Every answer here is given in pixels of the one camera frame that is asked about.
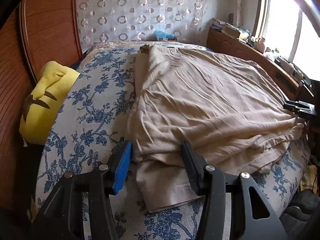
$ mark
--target wooden dresser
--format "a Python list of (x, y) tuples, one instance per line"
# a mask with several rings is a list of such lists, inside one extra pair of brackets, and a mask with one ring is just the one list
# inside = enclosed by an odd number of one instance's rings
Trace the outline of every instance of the wooden dresser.
[(207, 47), (214, 52), (231, 55), (258, 63), (275, 81), (290, 100), (301, 100), (312, 103), (312, 94), (306, 86), (299, 84), (274, 62), (263, 57), (262, 53), (229, 36), (209, 30)]

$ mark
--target beige garment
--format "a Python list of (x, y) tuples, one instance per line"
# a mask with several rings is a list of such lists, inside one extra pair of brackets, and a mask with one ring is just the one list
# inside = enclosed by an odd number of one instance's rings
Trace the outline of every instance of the beige garment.
[(142, 161), (136, 179), (151, 212), (197, 198), (182, 168), (183, 140), (208, 164), (239, 174), (270, 168), (302, 133), (302, 120), (283, 109), (277, 85), (252, 61), (150, 46), (136, 58), (135, 85), (126, 137)]

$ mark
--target bed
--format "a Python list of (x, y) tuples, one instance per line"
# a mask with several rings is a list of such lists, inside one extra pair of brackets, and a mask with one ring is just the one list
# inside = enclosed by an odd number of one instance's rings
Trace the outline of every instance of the bed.
[[(124, 141), (129, 109), (135, 100), (134, 61), (143, 44), (107, 42), (89, 49), (78, 71), (81, 75), (61, 106), (44, 146), (36, 186), (36, 208), (66, 171), (91, 171), (116, 152)], [(160, 46), (205, 47), (178, 42)], [(297, 190), (310, 155), (306, 138), (292, 141), (270, 172), (253, 177), (280, 216)], [(124, 188), (111, 196), (116, 229), (122, 239), (194, 239), (203, 198), (171, 209), (149, 213), (139, 192), (132, 163)], [(83, 194), (83, 223), (91, 239), (88, 195)]]

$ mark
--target pikachu plush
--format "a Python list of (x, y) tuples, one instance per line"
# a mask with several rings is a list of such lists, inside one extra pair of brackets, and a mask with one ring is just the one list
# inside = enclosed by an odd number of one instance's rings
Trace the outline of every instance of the pikachu plush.
[(29, 143), (44, 145), (58, 111), (80, 75), (72, 68), (49, 61), (23, 104), (20, 133)]

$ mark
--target metal bolt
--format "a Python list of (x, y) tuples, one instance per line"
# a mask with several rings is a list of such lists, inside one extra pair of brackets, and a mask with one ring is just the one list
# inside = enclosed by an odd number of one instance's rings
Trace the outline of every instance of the metal bolt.
[(250, 178), (250, 174), (247, 172), (241, 172), (241, 177), (244, 179), (248, 179), (248, 178)]
[(67, 171), (65, 174), (63, 174), (63, 176), (67, 179), (71, 178), (73, 176), (73, 172), (72, 171)]
[(109, 166), (106, 165), (106, 164), (101, 164), (101, 165), (99, 166), (99, 170), (101, 170), (101, 171), (106, 171), (108, 168), (109, 168)]
[(207, 166), (205, 167), (205, 169), (206, 169), (207, 171), (214, 171), (216, 168), (215, 168), (214, 166), (212, 166), (212, 165), (207, 165)]

